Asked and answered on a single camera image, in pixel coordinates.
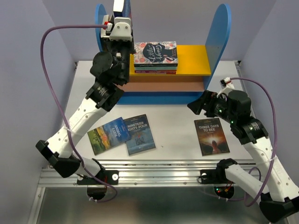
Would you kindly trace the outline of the Nineteen Eighty-Four blue book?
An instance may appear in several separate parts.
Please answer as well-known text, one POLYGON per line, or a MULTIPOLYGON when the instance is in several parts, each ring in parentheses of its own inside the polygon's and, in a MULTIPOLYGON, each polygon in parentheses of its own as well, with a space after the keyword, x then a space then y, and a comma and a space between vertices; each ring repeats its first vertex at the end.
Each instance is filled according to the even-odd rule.
POLYGON ((124 122, 131 136, 126 141, 129 156, 156 148, 146 114, 127 118, 124 122))

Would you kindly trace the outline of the A Tale of Two Cities book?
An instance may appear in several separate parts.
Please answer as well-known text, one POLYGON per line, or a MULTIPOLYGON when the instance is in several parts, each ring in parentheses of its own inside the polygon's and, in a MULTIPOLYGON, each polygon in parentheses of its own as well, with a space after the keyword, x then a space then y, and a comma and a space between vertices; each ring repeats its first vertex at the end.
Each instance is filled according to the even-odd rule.
POLYGON ((100 29, 100 52, 104 49, 104 39, 110 35, 112 28, 113 28, 113 16, 111 14, 107 14, 103 16, 102 24, 106 25, 106 28, 100 29))

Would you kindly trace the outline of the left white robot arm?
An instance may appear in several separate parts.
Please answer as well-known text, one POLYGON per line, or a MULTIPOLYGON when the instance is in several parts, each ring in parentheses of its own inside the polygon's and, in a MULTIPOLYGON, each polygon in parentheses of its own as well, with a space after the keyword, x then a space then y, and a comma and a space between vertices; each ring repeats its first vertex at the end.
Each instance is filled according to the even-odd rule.
POLYGON ((85 160, 76 156, 73 148, 123 96, 121 87, 129 82, 134 43, 104 40, 102 49, 93 58, 90 68, 90 73, 95 77, 94 84, 79 108, 52 137, 36 144, 38 151, 63 178, 82 174, 94 184, 103 181, 103 167, 94 159, 85 160))

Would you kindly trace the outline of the Jane Eyre blue book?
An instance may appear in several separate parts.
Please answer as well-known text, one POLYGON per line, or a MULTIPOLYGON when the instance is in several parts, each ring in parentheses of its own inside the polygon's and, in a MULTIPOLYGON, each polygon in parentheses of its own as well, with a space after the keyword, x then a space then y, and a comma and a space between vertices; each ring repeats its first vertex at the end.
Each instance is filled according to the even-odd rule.
POLYGON ((114 17, 132 18, 130 0, 114 0, 114 17))

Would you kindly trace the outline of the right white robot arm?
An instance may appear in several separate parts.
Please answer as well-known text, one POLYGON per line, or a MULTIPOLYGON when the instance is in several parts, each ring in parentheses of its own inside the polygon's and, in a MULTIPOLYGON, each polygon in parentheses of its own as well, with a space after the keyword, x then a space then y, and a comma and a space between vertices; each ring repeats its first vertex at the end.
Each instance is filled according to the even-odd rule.
POLYGON ((247 173, 233 159, 220 160, 215 169, 202 170, 202 184, 237 184, 251 197, 257 197, 261 212, 272 223, 299 211, 299 188, 278 157, 272 155, 274 149, 268 133, 261 121, 251 115, 251 99, 247 93, 204 91, 199 99, 187 106, 194 114, 205 111, 206 117, 218 117, 230 124, 231 132, 251 155, 266 186, 261 189, 262 181, 247 173))

